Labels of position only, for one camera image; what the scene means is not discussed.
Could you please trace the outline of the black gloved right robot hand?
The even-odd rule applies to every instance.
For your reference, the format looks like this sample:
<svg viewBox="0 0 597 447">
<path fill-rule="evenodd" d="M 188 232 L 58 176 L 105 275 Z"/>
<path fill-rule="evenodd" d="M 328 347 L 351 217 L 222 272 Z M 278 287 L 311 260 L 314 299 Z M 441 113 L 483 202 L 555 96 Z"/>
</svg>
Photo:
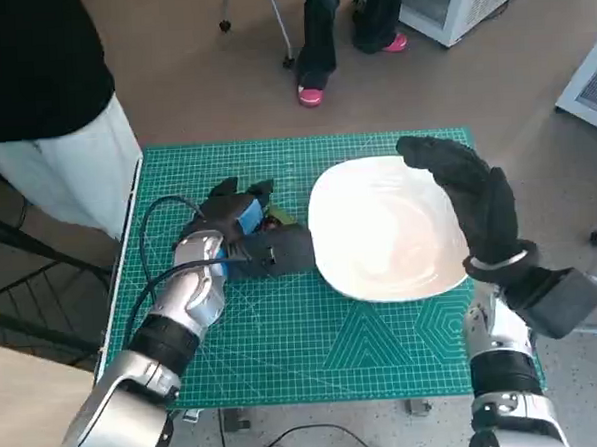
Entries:
<svg viewBox="0 0 597 447">
<path fill-rule="evenodd" d="M 448 195 L 471 257 L 491 266 L 522 251 L 515 198 L 501 168 L 450 139 L 402 136 L 396 149 L 407 166 L 429 171 Z"/>
</svg>

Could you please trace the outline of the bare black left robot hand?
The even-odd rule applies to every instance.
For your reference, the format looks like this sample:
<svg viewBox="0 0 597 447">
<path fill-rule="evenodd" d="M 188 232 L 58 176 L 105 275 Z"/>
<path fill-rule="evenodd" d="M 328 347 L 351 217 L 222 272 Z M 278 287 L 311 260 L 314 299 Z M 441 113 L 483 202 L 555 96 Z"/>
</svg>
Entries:
<svg viewBox="0 0 597 447">
<path fill-rule="evenodd" d="M 216 230 L 230 242 L 253 233 L 263 221 L 273 185 L 273 179 L 266 179 L 239 191 L 237 177 L 223 179 L 199 205 L 191 227 Z"/>
</svg>

